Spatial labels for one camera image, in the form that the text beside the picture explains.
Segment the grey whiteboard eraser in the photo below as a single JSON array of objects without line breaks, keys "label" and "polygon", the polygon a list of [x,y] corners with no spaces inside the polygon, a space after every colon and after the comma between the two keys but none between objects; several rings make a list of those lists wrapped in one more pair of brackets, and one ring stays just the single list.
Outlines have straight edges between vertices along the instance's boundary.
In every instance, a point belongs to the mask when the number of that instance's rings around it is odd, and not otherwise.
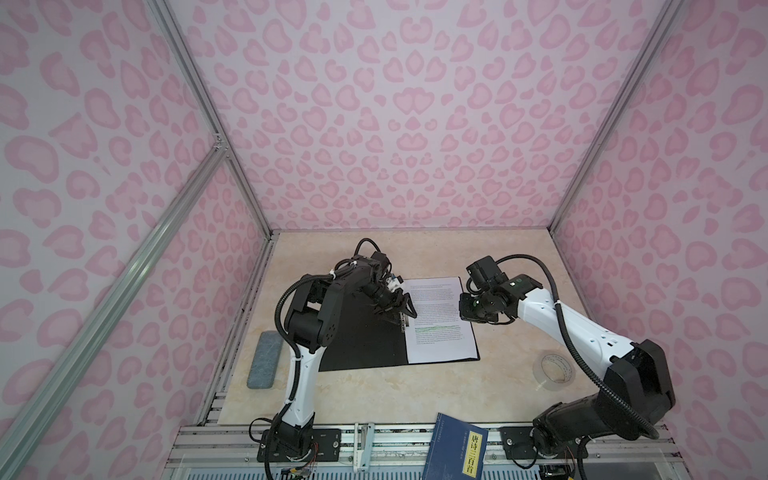
[{"label": "grey whiteboard eraser", "polygon": [[277,331],[264,331],[260,334],[246,380],[248,389],[264,390],[273,387],[283,344],[283,338]]}]

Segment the metal folder clip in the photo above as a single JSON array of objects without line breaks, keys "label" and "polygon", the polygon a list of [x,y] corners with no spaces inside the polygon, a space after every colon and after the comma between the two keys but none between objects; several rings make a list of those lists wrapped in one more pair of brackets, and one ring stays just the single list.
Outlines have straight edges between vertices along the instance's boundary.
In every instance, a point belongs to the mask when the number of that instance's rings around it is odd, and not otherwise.
[{"label": "metal folder clip", "polygon": [[399,314],[399,321],[400,321],[401,331],[405,332],[406,329],[409,326],[409,316],[406,315],[405,313],[400,313]]}]

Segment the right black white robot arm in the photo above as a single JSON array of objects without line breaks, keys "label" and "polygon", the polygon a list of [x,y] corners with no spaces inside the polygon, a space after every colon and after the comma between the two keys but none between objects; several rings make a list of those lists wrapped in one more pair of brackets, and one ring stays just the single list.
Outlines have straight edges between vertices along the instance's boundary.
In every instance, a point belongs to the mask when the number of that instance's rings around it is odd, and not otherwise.
[{"label": "right black white robot arm", "polygon": [[459,313],[477,324],[523,321],[538,328],[563,345],[596,386],[596,393],[556,403],[533,420],[533,451],[544,458],[572,451],[582,460],[589,441],[597,438],[658,439],[657,423],[676,404],[663,348],[614,333],[569,307],[545,263],[532,255],[524,258],[542,270],[544,282],[527,274],[510,277],[500,260],[485,256],[466,269]]}]

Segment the aluminium diagonal frame bar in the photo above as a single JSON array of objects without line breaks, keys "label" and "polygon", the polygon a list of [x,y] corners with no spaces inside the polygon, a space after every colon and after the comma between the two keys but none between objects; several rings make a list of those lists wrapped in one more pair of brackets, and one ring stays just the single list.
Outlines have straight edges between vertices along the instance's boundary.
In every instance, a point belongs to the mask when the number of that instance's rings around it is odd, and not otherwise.
[{"label": "aluminium diagonal frame bar", "polygon": [[207,154],[1,438],[3,479],[16,478],[27,464],[227,153],[215,146]]}]

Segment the clear tape roll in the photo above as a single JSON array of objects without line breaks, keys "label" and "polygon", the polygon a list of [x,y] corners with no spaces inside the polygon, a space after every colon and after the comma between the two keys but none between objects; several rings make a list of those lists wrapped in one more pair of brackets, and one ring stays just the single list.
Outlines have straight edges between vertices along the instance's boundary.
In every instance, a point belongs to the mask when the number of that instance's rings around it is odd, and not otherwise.
[{"label": "clear tape roll", "polygon": [[554,352],[542,352],[533,362],[533,376],[540,388],[560,391],[575,380],[575,369],[570,360]]}]

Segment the blue book yellow label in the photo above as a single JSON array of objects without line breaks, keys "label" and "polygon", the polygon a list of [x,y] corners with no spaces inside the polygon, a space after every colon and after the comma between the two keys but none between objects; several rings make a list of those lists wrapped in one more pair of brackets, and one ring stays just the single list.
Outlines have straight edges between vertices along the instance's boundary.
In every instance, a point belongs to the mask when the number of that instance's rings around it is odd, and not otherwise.
[{"label": "blue book yellow label", "polygon": [[489,431],[439,413],[424,469],[424,480],[481,479]]}]

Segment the right aluminium corner post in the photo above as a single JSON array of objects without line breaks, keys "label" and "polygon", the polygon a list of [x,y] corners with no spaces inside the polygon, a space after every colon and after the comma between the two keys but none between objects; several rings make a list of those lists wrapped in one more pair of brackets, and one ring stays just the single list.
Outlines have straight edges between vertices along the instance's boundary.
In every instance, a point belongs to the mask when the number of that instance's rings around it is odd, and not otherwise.
[{"label": "right aluminium corner post", "polygon": [[651,70],[657,57],[664,48],[669,36],[677,28],[687,8],[688,1],[667,0],[657,15],[633,63],[622,81],[618,93],[600,123],[593,141],[589,145],[583,160],[577,168],[565,195],[557,208],[552,221],[547,227],[552,237],[563,227],[566,216],[576,203],[576,198],[586,184],[591,171],[598,163],[611,135],[620,125],[633,97],[639,90],[644,78]]}]

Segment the left aluminium corner post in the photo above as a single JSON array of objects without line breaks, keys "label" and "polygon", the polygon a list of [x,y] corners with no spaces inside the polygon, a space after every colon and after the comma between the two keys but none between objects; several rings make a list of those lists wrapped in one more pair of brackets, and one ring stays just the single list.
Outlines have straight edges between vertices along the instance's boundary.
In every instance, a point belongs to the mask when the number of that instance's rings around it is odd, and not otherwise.
[{"label": "left aluminium corner post", "polygon": [[177,21],[172,5],[169,1],[165,0],[148,0],[145,4],[151,11],[161,34],[167,41],[171,55],[179,65],[191,95],[195,99],[212,135],[215,137],[217,144],[224,150],[227,165],[235,177],[238,188],[245,197],[246,205],[256,219],[262,234],[267,239],[270,239],[273,231],[269,227],[253,186],[249,182],[246,170],[231,142],[230,136],[222,122],[222,117],[214,104],[210,89],[195,62],[191,48]]}]

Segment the white black file folder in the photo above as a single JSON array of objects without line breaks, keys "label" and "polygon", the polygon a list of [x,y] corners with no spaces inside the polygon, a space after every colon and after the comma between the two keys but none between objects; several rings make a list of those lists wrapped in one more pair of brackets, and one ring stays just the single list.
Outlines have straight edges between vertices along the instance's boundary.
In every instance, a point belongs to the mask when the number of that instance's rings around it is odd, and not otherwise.
[{"label": "white black file folder", "polygon": [[369,299],[356,293],[345,304],[339,332],[327,347],[321,372],[409,365],[399,318],[375,316]]}]

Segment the printed paper sheet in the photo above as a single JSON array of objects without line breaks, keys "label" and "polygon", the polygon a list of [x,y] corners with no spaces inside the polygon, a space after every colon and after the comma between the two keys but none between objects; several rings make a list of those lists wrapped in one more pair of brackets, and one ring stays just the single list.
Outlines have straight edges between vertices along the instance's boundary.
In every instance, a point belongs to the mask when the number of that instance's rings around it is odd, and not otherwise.
[{"label": "printed paper sheet", "polygon": [[406,280],[404,290],[417,313],[404,333],[409,365],[480,359],[473,327],[459,314],[459,277]]}]

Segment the aluminium corner post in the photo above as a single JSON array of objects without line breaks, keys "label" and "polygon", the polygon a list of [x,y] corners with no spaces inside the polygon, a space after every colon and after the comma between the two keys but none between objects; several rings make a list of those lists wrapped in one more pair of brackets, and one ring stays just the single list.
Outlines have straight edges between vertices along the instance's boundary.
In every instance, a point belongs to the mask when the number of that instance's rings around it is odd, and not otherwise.
[{"label": "aluminium corner post", "polygon": [[227,165],[235,177],[238,188],[245,197],[246,205],[256,219],[262,234],[267,239],[270,239],[273,231],[269,227],[253,186],[249,182],[246,170],[231,142],[230,136],[222,122],[222,117],[214,104],[210,89],[195,62],[191,48],[177,21],[172,5],[169,1],[165,0],[148,0],[145,4],[151,11],[161,34],[167,41],[171,55],[179,65],[191,95],[195,99],[212,135],[215,137],[217,144],[224,150]]},{"label": "aluminium corner post", "polygon": [[547,227],[552,237],[563,227],[566,216],[576,203],[576,198],[586,184],[591,171],[598,163],[611,135],[620,125],[633,97],[639,90],[644,78],[651,70],[657,57],[664,48],[669,36],[677,28],[687,8],[688,1],[667,0],[657,15],[633,63],[622,81],[618,93],[600,123],[593,141],[589,145],[583,160],[577,168],[565,195],[557,208],[552,221]]}]

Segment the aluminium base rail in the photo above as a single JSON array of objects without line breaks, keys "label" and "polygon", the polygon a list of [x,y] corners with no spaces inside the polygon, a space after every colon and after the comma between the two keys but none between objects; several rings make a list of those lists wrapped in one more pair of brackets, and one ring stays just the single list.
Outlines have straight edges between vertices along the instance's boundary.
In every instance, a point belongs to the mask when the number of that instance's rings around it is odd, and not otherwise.
[{"label": "aluminium base rail", "polygon": [[[506,454],[501,430],[512,428],[486,423],[489,431],[484,457],[486,479],[688,479],[691,474],[680,448],[665,426],[657,440],[622,440],[607,436],[588,443],[583,460],[572,451],[556,458],[540,458],[517,465]],[[181,429],[161,473],[164,479],[263,479],[266,474],[257,458],[256,437],[264,429],[215,426]],[[433,427],[430,424],[340,424],[331,459],[316,460],[301,476],[304,479],[418,479],[421,477]]]}]

